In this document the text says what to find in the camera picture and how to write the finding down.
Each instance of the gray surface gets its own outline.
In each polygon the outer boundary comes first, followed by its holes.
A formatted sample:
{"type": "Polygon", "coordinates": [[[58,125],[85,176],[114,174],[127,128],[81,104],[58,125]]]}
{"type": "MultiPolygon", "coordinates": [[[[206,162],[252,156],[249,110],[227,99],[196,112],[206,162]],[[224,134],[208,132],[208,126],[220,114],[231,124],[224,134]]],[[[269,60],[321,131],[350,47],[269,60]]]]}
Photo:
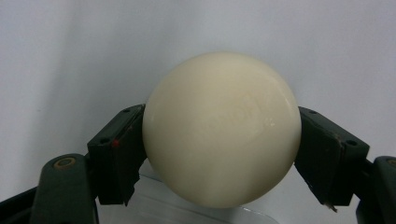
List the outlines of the gray surface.
{"type": "MultiPolygon", "coordinates": [[[[299,105],[366,141],[369,159],[396,155],[395,21],[391,0],[1,1],[0,200],[214,50],[271,64],[299,105]]],[[[292,168],[247,207],[279,223],[355,223],[356,204],[333,213],[292,168]]]]}

